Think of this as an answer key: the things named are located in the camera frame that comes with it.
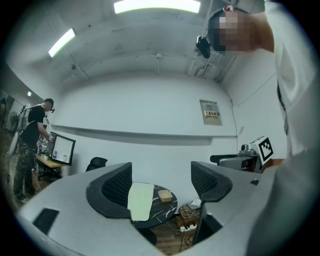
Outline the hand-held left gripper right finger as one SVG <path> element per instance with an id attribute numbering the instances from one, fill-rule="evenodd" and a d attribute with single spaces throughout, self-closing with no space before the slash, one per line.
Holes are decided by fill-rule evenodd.
<path id="1" fill-rule="evenodd" d="M 202 202 L 219 202 L 233 188 L 225 168 L 205 162 L 191 162 L 191 183 Z"/>

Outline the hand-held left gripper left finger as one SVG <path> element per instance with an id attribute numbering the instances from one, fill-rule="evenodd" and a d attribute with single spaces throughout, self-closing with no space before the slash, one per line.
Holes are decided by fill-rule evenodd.
<path id="1" fill-rule="evenodd" d="M 128 196 L 132 186 L 132 163 L 118 164 L 96 178 L 86 188 L 86 199 L 101 215 L 111 219 L 130 219 Z"/>

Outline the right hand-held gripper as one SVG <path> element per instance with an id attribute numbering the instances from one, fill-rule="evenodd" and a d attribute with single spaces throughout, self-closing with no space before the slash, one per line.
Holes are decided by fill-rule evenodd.
<path id="1" fill-rule="evenodd" d="M 238 154 L 211 155 L 210 161 L 230 169 L 261 173 L 263 165 L 273 156 L 273 148 L 267 136 L 242 144 Z"/>

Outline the light green towel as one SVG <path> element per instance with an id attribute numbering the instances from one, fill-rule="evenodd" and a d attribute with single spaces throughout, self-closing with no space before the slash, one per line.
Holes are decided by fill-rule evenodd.
<path id="1" fill-rule="evenodd" d="M 133 182 L 128 193 L 127 208 L 131 220 L 147 221 L 153 203 L 154 185 L 150 183 Z"/>

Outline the person's right forearm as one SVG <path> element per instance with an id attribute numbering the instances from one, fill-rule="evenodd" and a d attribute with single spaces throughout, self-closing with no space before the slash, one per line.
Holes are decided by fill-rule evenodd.
<path id="1" fill-rule="evenodd" d="M 285 159 L 283 158 L 271 158 L 262 167 L 261 172 L 263 173 L 267 168 L 280 166 Z"/>

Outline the black mesh office chair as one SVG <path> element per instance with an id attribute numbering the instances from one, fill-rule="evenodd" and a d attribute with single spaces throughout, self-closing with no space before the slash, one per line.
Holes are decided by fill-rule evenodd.
<path id="1" fill-rule="evenodd" d="M 108 160 L 105 158 L 94 157 L 91 159 L 89 165 L 87 166 L 86 172 L 105 167 L 107 162 Z"/>

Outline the black framed computer monitor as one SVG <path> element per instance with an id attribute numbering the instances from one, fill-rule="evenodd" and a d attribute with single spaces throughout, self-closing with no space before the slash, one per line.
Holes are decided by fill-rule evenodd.
<path id="1" fill-rule="evenodd" d="M 46 151 L 53 162 L 72 165 L 76 141 L 55 132 L 50 132 Z"/>

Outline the light wooden desk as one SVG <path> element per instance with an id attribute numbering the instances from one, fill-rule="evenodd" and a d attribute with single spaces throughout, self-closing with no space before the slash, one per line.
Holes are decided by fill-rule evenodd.
<path id="1" fill-rule="evenodd" d="M 43 163 L 44 165 L 46 165 L 47 167 L 52 168 L 52 169 L 61 168 L 61 167 L 65 166 L 65 164 L 52 161 L 46 155 L 36 155 L 35 158 L 38 161 L 40 161 L 41 163 Z"/>

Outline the tan lidded lunch box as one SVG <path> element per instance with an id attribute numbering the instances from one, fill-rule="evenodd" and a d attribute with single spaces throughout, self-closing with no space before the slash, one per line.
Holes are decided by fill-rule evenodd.
<path id="1" fill-rule="evenodd" d="M 158 191 L 159 199 L 162 203 L 169 203 L 172 201 L 173 195 L 167 189 L 162 189 Z"/>

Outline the person in white shirt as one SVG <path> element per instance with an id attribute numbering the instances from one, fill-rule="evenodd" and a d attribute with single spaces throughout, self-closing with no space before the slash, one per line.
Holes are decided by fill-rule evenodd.
<path id="1" fill-rule="evenodd" d="M 264 0 L 264 6 L 273 33 L 278 99 L 291 157 L 320 147 L 320 58 L 280 0 Z"/>

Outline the white ceiling light panel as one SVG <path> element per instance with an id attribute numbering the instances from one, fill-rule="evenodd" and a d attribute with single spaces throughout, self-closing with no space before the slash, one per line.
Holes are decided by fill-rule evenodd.
<path id="1" fill-rule="evenodd" d="M 116 14 L 140 9 L 175 9 L 197 14 L 201 3 L 196 0 L 121 0 L 113 6 Z"/>
<path id="2" fill-rule="evenodd" d="M 73 28 L 70 28 L 48 51 L 48 54 L 53 58 L 70 40 L 76 36 Z"/>

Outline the grey wall electrical panel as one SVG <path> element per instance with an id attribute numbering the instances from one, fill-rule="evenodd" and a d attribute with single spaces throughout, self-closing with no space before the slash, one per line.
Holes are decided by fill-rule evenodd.
<path id="1" fill-rule="evenodd" d="M 200 100 L 199 103 L 204 125 L 221 126 L 222 118 L 218 104 L 208 100 Z"/>

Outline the black table pedestal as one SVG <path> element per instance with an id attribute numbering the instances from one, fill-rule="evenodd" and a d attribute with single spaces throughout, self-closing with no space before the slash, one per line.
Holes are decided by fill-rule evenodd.
<path id="1" fill-rule="evenodd" d="M 157 236 L 150 228 L 139 228 L 137 230 L 146 240 L 148 240 L 153 246 L 157 244 Z"/>

